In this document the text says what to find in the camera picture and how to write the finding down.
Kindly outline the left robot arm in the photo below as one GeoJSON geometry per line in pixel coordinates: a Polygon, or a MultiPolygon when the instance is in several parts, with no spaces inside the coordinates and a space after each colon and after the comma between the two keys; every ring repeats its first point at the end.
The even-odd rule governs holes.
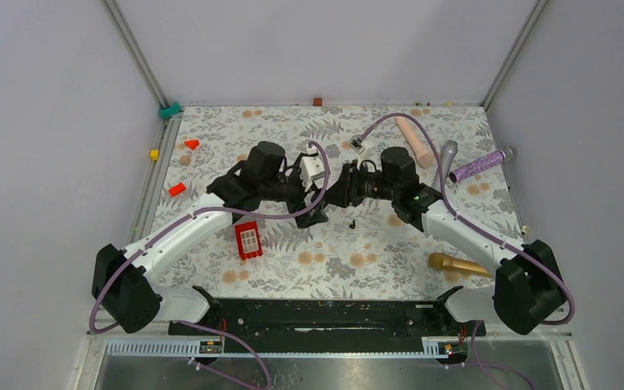
{"type": "Polygon", "coordinates": [[[226,174],[208,185],[188,209],[156,232],[117,249],[97,253],[89,315],[93,334],[121,327],[138,332],[155,320],[187,322],[208,334],[219,325],[218,310],[199,288],[166,288],[161,276],[197,244],[233,225],[240,217],[260,219],[261,202],[284,202],[286,219],[319,209],[330,181],[324,148],[310,141],[307,151],[286,164],[284,149],[261,141],[226,174]]]}

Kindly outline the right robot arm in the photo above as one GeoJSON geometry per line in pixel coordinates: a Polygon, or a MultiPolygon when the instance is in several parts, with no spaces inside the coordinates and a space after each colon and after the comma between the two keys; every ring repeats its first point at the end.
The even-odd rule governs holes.
{"type": "Polygon", "coordinates": [[[342,208],[366,199],[389,201],[402,222],[448,242],[493,276],[488,288],[453,288],[439,297],[442,306],[435,310],[433,322],[441,333],[452,335],[471,321],[499,320],[526,335],[569,302],[547,244],[525,244],[454,214],[441,192],[420,181],[405,148],[385,149],[378,170],[357,160],[345,163],[324,195],[327,204],[342,208]]]}

